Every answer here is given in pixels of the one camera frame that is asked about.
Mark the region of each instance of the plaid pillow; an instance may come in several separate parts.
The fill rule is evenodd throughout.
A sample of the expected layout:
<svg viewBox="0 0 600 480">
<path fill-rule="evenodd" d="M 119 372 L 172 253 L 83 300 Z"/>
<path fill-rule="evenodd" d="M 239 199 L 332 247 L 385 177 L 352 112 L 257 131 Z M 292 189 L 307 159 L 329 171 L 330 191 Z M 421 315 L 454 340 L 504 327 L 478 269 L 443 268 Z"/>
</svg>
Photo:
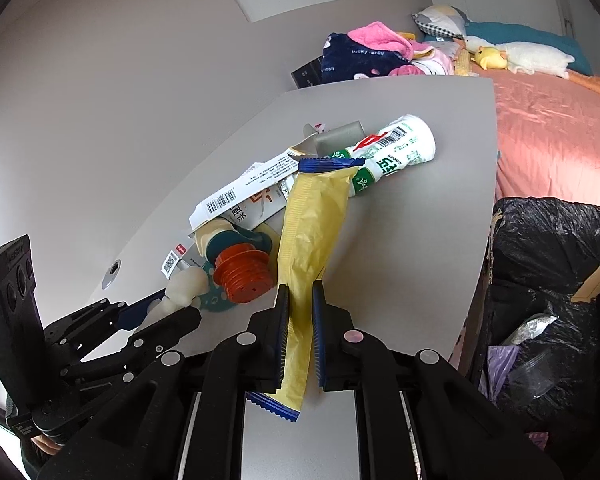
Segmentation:
<svg viewBox="0 0 600 480">
<path fill-rule="evenodd" d="M 459 40 L 463 40 L 466 34 L 464 19 L 453 7 L 434 5 L 412 16 L 418 28 L 425 34 Z"/>
</svg>

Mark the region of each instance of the yellow duck plush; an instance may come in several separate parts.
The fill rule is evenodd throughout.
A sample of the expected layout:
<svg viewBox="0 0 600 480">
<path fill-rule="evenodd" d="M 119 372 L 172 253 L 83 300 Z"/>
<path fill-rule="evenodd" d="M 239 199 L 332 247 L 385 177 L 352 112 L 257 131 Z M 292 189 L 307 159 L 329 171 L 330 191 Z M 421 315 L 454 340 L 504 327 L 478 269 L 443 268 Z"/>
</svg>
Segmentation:
<svg viewBox="0 0 600 480">
<path fill-rule="evenodd" d="M 507 53 L 492 46 L 482 46 L 474 54 L 474 61 L 483 70 L 488 68 L 506 68 Z"/>
</svg>

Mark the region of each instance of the blue serrated edge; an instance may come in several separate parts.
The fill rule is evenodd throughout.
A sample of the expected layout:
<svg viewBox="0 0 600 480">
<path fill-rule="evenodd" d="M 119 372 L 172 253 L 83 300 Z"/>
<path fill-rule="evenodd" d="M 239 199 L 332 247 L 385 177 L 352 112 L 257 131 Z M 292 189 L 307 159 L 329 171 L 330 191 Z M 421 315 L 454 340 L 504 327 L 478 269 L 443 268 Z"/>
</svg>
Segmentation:
<svg viewBox="0 0 600 480">
<path fill-rule="evenodd" d="M 325 158 L 304 158 L 298 162 L 298 171 L 301 173 L 328 173 L 330 171 L 342 170 L 364 166 L 364 158 L 338 158 L 327 156 Z"/>
<path fill-rule="evenodd" d="M 247 400 L 290 422 L 298 420 L 300 415 L 300 412 L 296 412 L 296 410 L 292 410 L 277 400 L 258 392 L 247 392 Z"/>
<path fill-rule="evenodd" d="M 282 385 L 285 375 L 286 342 L 289 332 L 288 306 L 283 310 L 280 327 L 278 327 L 278 341 L 276 345 L 276 357 L 278 361 L 278 387 Z"/>
<path fill-rule="evenodd" d="M 324 345 L 322 344 L 322 320 L 320 319 L 320 306 L 314 301 L 311 309 L 311 317 L 314 332 L 314 362 L 315 375 L 318 378 L 318 386 L 324 387 Z"/>
</svg>

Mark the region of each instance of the yellow plastic bag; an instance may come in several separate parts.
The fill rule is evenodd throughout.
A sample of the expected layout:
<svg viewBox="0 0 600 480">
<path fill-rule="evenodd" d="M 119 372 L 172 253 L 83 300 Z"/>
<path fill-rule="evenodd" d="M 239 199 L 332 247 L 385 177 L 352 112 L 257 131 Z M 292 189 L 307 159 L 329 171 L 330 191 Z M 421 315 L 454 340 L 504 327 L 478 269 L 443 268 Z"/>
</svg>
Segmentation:
<svg viewBox="0 0 600 480">
<path fill-rule="evenodd" d="M 309 373 L 312 286 L 333 251 L 358 169 L 300 173 L 286 204 L 278 253 L 278 283 L 289 287 L 291 306 L 285 375 L 282 387 L 261 405 L 289 420 L 298 418 Z"/>
</svg>

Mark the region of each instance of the teal pillow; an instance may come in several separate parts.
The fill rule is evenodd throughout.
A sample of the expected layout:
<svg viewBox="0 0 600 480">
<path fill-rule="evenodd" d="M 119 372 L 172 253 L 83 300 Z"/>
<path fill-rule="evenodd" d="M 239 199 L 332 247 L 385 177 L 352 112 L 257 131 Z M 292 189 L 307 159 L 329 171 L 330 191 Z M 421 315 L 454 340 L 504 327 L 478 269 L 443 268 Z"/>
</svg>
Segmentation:
<svg viewBox="0 0 600 480">
<path fill-rule="evenodd" d="M 569 63 L 568 68 L 584 75 L 593 75 L 591 65 L 584 55 L 580 45 L 573 38 L 558 36 L 552 32 L 536 30 L 526 25 L 498 22 L 467 22 L 464 25 L 468 36 L 477 36 L 493 44 L 511 43 L 512 41 L 526 41 L 554 46 L 570 54 L 576 61 Z"/>
</svg>

